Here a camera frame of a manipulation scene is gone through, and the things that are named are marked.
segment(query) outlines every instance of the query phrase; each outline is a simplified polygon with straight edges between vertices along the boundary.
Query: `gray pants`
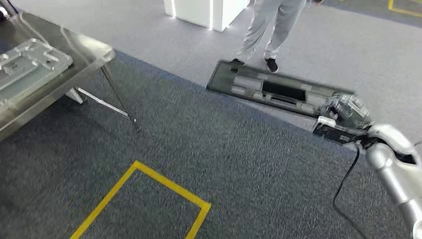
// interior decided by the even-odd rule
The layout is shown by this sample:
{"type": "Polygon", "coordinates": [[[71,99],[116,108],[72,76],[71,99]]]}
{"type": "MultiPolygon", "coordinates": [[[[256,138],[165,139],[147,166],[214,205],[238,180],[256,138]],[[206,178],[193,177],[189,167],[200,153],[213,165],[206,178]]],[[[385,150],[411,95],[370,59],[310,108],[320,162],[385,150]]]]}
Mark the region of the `gray pants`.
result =
{"type": "Polygon", "coordinates": [[[289,36],[305,4],[306,0],[255,0],[252,21],[246,32],[242,49],[236,58],[243,62],[249,60],[274,12],[277,11],[273,37],[268,42],[264,53],[264,58],[275,59],[280,45],[289,36]]]}

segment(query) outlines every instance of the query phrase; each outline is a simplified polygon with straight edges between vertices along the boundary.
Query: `stainless steel table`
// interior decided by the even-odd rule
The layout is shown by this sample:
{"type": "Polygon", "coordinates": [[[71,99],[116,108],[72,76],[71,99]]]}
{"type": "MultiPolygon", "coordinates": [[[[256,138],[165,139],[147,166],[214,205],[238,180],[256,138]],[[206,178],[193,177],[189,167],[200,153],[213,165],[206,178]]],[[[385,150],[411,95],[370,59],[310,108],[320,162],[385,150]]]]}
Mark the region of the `stainless steel table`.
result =
{"type": "Polygon", "coordinates": [[[126,113],[127,107],[122,101],[111,78],[111,72],[106,65],[115,56],[109,45],[25,12],[0,23],[0,53],[32,38],[43,41],[71,56],[73,65],[33,94],[19,102],[13,102],[12,107],[0,115],[0,140],[9,136],[65,94],[81,104],[82,98],[74,87],[78,82],[89,79],[99,69],[106,76],[123,107],[123,111],[101,101],[88,92],[81,89],[80,91],[98,103],[130,119],[134,127],[139,130],[136,119],[126,113]]]}

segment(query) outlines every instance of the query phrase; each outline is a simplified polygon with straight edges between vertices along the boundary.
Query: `yellow floor marking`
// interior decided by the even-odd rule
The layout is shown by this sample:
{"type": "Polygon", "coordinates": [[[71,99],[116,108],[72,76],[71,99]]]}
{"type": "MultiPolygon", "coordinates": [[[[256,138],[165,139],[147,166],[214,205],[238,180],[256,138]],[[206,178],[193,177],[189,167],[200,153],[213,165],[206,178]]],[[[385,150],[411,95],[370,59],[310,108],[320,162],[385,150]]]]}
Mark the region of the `yellow floor marking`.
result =
{"type": "Polygon", "coordinates": [[[185,188],[182,188],[180,185],[174,183],[170,179],[157,173],[156,171],[146,166],[145,164],[139,161],[135,161],[131,165],[131,167],[129,167],[129,169],[123,174],[123,176],[118,180],[118,182],[113,186],[113,188],[109,191],[109,193],[107,193],[107,195],[103,198],[103,200],[101,200],[98,206],[89,214],[89,216],[84,220],[84,222],[79,226],[79,228],[73,233],[73,235],[71,236],[72,239],[78,239],[82,236],[82,234],[88,229],[88,227],[92,224],[92,222],[95,220],[98,214],[100,214],[100,212],[107,206],[107,204],[111,201],[111,199],[115,196],[118,190],[123,186],[123,184],[127,181],[127,179],[132,175],[132,173],[136,169],[140,170],[141,172],[153,178],[155,181],[163,184],[167,188],[173,190],[180,196],[184,197],[188,201],[194,203],[195,205],[201,208],[201,211],[199,212],[191,229],[186,235],[186,239],[195,238],[199,228],[202,225],[202,222],[204,221],[205,217],[207,216],[208,211],[211,208],[211,203],[205,202],[200,197],[189,192],[185,188]]]}
{"type": "Polygon", "coordinates": [[[389,0],[388,1],[388,10],[395,11],[395,12],[398,12],[398,13],[403,13],[403,14],[410,15],[410,16],[419,16],[419,17],[422,17],[422,13],[414,12],[414,11],[409,11],[409,10],[404,10],[404,9],[401,9],[401,8],[394,7],[394,0],[389,0]]]}

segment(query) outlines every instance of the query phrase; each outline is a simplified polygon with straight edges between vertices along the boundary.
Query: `shoe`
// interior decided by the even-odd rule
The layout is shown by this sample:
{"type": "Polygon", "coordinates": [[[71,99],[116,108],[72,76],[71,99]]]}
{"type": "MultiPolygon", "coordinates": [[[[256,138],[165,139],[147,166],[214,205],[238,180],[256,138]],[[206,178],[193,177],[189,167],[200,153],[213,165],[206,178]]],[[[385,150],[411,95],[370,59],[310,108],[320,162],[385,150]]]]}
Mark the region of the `shoe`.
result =
{"type": "Polygon", "coordinates": [[[239,61],[237,58],[234,58],[232,61],[230,61],[231,63],[231,69],[230,71],[233,73],[237,73],[239,66],[244,66],[245,63],[243,61],[239,61]]]}
{"type": "Polygon", "coordinates": [[[237,58],[234,58],[232,61],[230,61],[230,63],[232,65],[233,64],[236,64],[236,65],[239,65],[239,66],[244,66],[245,65],[245,63],[243,61],[239,61],[239,59],[237,59],[237,58]]]}
{"type": "Polygon", "coordinates": [[[272,73],[276,73],[278,71],[276,59],[268,58],[264,60],[267,62],[267,67],[269,71],[271,71],[272,73]]]}

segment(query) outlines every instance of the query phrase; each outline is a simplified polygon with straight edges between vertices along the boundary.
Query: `metal tray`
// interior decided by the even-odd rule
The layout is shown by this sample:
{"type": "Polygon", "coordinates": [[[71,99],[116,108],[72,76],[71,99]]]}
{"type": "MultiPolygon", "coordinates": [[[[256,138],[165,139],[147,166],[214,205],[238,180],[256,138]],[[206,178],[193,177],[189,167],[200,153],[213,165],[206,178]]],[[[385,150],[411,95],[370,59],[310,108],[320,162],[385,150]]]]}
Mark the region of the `metal tray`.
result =
{"type": "Polygon", "coordinates": [[[48,84],[71,66],[70,56],[30,39],[0,55],[0,113],[48,84]]]}
{"type": "Polygon", "coordinates": [[[273,74],[249,66],[220,61],[207,85],[216,91],[283,110],[318,118],[320,108],[334,94],[349,90],[316,84],[297,77],[273,74]]]}

